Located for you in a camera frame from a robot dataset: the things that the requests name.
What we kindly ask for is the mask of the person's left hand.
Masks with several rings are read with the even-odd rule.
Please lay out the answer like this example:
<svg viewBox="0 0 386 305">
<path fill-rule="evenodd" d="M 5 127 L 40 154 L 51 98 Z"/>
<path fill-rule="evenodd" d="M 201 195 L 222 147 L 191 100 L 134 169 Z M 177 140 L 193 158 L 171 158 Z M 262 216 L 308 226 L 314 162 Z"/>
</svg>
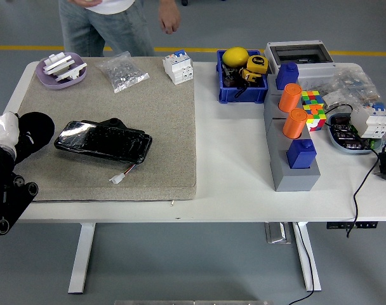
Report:
<svg viewBox="0 0 386 305">
<path fill-rule="evenodd" d="M 159 25 L 166 34 L 175 33 L 181 21 L 180 11 L 174 0 L 159 1 Z"/>
</svg>

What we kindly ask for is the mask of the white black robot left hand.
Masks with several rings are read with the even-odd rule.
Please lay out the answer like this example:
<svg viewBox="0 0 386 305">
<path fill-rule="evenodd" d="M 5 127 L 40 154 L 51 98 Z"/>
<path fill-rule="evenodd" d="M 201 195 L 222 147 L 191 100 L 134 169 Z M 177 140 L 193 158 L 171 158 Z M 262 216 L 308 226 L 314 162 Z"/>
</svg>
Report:
<svg viewBox="0 0 386 305">
<path fill-rule="evenodd" d="M 29 129 L 28 114 L 6 112 L 0 116 L 0 147 L 14 160 L 34 152 L 34 139 Z"/>
</svg>

